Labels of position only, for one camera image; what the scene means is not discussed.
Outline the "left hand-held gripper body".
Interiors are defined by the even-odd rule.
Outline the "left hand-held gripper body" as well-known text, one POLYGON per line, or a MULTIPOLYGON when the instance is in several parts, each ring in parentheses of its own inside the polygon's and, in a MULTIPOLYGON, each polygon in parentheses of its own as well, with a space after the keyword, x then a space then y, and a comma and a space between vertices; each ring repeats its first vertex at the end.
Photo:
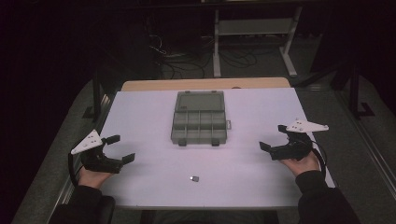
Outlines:
POLYGON ((70 155, 79 154, 81 163, 87 170, 118 174, 123 166, 122 160, 108 158, 103 151, 105 145, 106 138, 92 130, 71 149, 70 155))

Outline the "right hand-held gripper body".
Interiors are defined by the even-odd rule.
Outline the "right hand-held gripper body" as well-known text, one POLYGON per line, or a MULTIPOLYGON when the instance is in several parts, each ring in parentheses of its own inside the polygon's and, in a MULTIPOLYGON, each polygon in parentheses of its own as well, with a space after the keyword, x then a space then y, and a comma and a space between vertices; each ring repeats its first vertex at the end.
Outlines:
POLYGON ((281 161, 286 159, 300 159, 307 156, 313 149, 313 141, 308 136, 308 133, 328 131, 329 126, 324 124, 317 124, 311 121, 296 119, 293 123, 287 126, 288 143, 284 146, 273 147, 273 152, 270 153, 274 161, 281 161))

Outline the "person's left hand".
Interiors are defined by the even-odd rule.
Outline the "person's left hand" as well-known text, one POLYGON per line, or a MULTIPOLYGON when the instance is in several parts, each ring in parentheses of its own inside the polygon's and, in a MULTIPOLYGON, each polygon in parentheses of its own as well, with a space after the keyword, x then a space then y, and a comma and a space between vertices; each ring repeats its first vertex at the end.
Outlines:
POLYGON ((111 173, 94 172, 82 167, 79 171, 78 184, 93 189, 100 189, 111 176, 111 173))

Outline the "person's right hand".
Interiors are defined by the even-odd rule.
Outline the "person's right hand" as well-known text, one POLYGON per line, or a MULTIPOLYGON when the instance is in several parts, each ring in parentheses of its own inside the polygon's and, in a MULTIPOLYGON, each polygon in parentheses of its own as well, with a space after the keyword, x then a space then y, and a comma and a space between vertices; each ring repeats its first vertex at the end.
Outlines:
POLYGON ((295 177, 305 172, 319 171, 318 159, 313 152, 310 152, 306 157, 299 161, 295 159, 286 159, 281 160, 280 162, 288 167, 295 177))

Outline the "white table mat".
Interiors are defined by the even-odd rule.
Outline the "white table mat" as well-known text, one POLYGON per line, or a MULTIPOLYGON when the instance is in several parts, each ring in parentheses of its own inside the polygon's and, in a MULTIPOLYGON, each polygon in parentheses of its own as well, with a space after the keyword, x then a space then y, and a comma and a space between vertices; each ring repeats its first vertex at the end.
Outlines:
POLYGON ((110 158, 134 162, 103 185, 117 204, 132 209, 276 209, 294 207, 301 193, 293 174, 260 149, 284 145, 277 126, 305 114, 292 88, 224 92, 232 128, 225 144, 180 147, 171 141, 175 91, 121 91, 102 135, 120 136, 110 158), (190 180, 199 176, 199 182, 190 180))

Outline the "black metal stand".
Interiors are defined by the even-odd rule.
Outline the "black metal stand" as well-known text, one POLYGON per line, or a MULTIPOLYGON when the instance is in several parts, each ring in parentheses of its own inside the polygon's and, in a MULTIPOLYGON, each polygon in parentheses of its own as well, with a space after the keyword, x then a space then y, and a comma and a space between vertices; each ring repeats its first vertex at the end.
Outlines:
POLYGON ((373 117, 375 113, 371 107, 359 101, 360 71, 354 63, 345 63, 336 70, 331 87, 335 91, 341 91, 347 84, 349 84, 347 108, 353 117, 357 120, 362 117, 373 117))
POLYGON ((115 84, 111 75, 103 69, 92 72, 92 99, 93 103, 84 112, 84 119, 97 122, 102 119, 109 109, 115 95, 115 84))

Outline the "grey clear compartment organizer box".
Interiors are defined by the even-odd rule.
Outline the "grey clear compartment organizer box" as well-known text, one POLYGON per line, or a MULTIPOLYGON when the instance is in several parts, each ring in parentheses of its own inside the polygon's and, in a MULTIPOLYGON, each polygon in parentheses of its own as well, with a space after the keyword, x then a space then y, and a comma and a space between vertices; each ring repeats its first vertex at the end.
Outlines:
POLYGON ((171 140, 180 147, 211 145, 227 141, 223 91, 180 91, 173 115, 171 140))

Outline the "wooden table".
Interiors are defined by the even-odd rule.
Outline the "wooden table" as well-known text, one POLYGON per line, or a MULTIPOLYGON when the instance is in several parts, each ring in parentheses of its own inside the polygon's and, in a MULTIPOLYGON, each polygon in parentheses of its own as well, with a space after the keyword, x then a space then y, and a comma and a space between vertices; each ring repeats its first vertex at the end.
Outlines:
POLYGON ((122 91, 192 91, 224 89, 289 88, 284 77, 202 78, 126 81, 122 91))

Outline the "aluminium rail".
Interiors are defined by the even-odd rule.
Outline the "aluminium rail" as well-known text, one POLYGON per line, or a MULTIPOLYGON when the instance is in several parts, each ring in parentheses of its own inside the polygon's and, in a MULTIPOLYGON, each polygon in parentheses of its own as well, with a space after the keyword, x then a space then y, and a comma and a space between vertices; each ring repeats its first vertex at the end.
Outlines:
POLYGON ((359 133, 362 141, 364 142, 364 145, 367 148, 369 157, 374 163, 375 168, 379 172, 380 176, 384 180, 385 185, 387 186, 392 198, 396 201, 396 175, 390 170, 389 165, 378 150, 375 141, 369 135, 368 131, 363 127, 357 117, 349 110, 347 105, 347 98, 340 91, 337 91, 335 93, 335 97, 339 102, 340 106, 344 109, 348 119, 351 121, 351 123, 359 133))
MULTIPOLYGON (((100 119, 97 122, 92 122, 90 128, 88 129, 88 133, 90 133, 92 130, 96 130, 99 134, 101 133, 108 111, 109 109, 107 110, 105 116, 102 119, 100 119)), ((72 148, 83 138, 84 137, 77 140, 77 142, 72 146, 72 148)), ((67 203, 70 200, 72 193, 74 192, 75 186, 78 184, 77 175, 79 172, 79 168, 82 166, 82 163, 79 155, 74 155, 74 156, 70 155, 71 149, 67 152, 68 177, 65 180, 64 186, 62 187, 62 190, 54 207, 57 207, 61 203, 67 203)), ((110 196, 104 196, 99 203, 99 207, 98 207, 99 217, 97 223, 111 224, 111 219, 113 217, 114 209, 115 209, 115 200, 110 196)))

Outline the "white metal desk frame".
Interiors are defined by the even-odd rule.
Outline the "white metal desk frame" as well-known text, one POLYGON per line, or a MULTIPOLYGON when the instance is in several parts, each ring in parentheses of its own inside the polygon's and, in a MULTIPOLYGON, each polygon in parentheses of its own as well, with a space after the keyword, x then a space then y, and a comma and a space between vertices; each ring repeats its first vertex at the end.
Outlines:
POLYGON ((279 48, 282 60, 290 77, 296 77, 297 71, 289 56, 290 47, 299 23, 302 7, 297 7, 291 18, 284 19, 256 19, 256 20, 227 20, 219 18, 219 11, 215 11, 214 23, 214 77, 221 77, 219 60, 219 37, 226 35, 286 35, 286 43, 279 48))

